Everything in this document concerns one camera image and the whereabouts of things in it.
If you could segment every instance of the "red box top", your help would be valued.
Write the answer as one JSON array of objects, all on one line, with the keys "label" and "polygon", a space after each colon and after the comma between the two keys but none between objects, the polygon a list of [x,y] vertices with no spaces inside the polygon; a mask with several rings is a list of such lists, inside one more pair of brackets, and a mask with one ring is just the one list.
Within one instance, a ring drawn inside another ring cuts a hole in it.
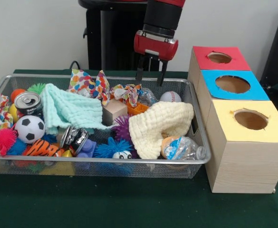
[{"label": "red box top", "polygon": [[193,46],[201,70],[251,70],[238,47]]}]

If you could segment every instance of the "red robot arm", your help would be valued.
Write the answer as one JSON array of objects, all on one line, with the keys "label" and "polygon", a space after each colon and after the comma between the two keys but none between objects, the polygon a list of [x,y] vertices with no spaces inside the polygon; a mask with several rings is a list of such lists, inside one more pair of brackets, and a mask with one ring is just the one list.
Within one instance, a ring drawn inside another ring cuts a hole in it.
[{"label": "red robot arm", "polygon": [[163,63],[158,85],[161,86],[168,61],[172,60],[178,48],[174,39],[185,0],[148,0],[142,30],[134,37],[134,50],[142,54],[136,80],[141,81],[144,59],[154,58]]}]

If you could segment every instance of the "metal basket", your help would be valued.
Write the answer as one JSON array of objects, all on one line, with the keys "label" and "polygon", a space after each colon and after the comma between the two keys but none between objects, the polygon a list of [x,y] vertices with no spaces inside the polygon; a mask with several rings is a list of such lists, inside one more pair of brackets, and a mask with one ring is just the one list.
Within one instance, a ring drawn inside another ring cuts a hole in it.
[{"label": "metal basket", "polygon": [[[107,77],[111,85],[134,83],[134,78]],[[11,75],[1,79],[0,94],[10,95],[14,89],[28,89],[36,83],[53,83],[60,89],[68,89],[70,77],[61,75]],[[142,86],[151,89],[160,99],[167,91],[177,92],[182,101],[192,103],[195,118],[186,136],[206,149],[206,157],[201,161],[144,160],[101,158],[66,158],[35,156],[0,156],[1,174],[69,175],[69,176],[119,176],[148,178],[193,178],[202,164],[211,158],[208,139],[203,127],[197,97],[191,83],[184,79],[166,79],[158,87],[155,78],[144,78]],[[107,143],[109,132],[95,130],[89,138],[99,143]]]}]

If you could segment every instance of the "purple spiky ball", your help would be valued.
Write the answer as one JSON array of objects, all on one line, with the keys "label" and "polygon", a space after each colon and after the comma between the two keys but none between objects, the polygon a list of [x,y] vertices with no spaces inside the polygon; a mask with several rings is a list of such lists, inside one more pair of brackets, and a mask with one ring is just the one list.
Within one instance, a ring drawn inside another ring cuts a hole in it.
[{"label": "purple spiky ball", "polygon": [[113,127],[115,131],[115,140],[120,141],[121,139],[125,139],[128,141],[133,148],[131,151],[132,157],[137,158],[137,151],[134,149],[134,144],[131,141],[129,133],[129,118],[129,115],[122,115],[115,119],[115,122],[118,124]]}]

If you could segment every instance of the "orange striped toy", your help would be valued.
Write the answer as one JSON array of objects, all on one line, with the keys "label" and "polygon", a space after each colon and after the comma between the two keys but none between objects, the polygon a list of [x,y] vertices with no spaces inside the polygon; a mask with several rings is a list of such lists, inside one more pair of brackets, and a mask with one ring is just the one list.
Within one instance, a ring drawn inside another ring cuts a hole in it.
[{"label": "orange striped toy", "polygon": [[60,157],[62,156],[62,150],[45,140],[39,139],[33,143],[26,155]]}]

